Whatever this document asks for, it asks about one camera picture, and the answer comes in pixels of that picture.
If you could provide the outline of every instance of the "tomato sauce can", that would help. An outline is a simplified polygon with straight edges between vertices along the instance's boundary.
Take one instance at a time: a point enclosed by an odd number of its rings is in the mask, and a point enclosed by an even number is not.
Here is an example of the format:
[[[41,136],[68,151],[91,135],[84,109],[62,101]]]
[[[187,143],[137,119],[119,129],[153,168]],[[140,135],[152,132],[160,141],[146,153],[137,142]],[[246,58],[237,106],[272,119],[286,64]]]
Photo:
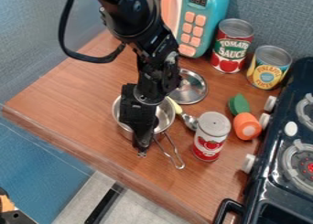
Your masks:
[[[284,79],[291,63],[291,56],[282,48],[261,46],[254,53],[247,79],[259,89],[272,90]]]
[[[254,29],[238,18],[222,20],[219,24],[210,64],[224,73],[236,73],[243,68],[247,49],[254,39]]]
[[[202,161],[217,160],[231,128],[231,122],[223,114],[203,113],[198,119],[198,128],[192,147],[193,154]]]

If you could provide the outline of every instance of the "stove knob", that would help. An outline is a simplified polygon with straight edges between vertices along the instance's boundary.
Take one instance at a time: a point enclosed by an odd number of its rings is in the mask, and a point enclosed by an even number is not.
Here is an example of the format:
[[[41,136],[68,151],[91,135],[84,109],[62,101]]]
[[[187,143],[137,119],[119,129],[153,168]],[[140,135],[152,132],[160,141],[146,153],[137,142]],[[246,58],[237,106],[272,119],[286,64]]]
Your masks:
[[[277,98],[275,96],[269,96],[265,103],[264,110],[271,112],[274,109],[276,102],[277,102]]]
[[[285,126],[285,134],[293,137],[297,134],[297,124],[295,122],[288,122]]]
[[[262,129],[265,130],[265,128],[267,127],[269,120],[271,118],[270,114],[267,113],[262,113],[260,119],[259,119],[259,123],[262,125]]]
[[[242,170],[244,171],[245,174],[250,174],[254,166],[254,162],[255,162],[255,155],[248,154],[245,156],[243,166],[242,166]]]

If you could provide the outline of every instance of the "metal spoon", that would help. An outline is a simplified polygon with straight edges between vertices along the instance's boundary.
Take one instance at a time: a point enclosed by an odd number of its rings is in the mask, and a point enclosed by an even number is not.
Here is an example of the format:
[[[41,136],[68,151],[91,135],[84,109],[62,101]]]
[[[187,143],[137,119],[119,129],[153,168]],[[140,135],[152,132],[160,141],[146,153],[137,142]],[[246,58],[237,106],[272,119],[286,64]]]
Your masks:
[[[198,128],[198,119],[194,116],[186,114],[182,108],[170,97],[168,97],[168,100],[173,104],[176,114],[180,115],[180,117],[184,120],[187,127],[192,130],[196,131]]]

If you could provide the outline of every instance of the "toy microwave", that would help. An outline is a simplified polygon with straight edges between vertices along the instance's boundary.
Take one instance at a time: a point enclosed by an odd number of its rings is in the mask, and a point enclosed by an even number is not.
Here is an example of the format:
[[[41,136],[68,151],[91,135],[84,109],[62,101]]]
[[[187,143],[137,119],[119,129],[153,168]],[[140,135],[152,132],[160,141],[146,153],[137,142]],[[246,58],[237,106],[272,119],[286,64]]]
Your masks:
[[[161,0],[162,18],[179,43],[179,53],[197,58],[208,49],[230,0]]]

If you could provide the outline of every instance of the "gray wall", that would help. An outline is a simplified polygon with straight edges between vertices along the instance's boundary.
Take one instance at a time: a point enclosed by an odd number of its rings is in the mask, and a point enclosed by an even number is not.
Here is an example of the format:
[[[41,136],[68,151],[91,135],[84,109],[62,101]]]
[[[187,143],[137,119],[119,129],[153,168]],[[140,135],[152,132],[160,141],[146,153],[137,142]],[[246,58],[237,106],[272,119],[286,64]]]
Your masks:
[[[313,0],[231,0],[227,17],[254,26],[252,49],[269,44],[294,59],[313,56]]]
[[[57,40],[66,0],[0,0],[0,103],[66,57]],[[96,0],[76,0],[67,44],[79,48],[104,29]]]

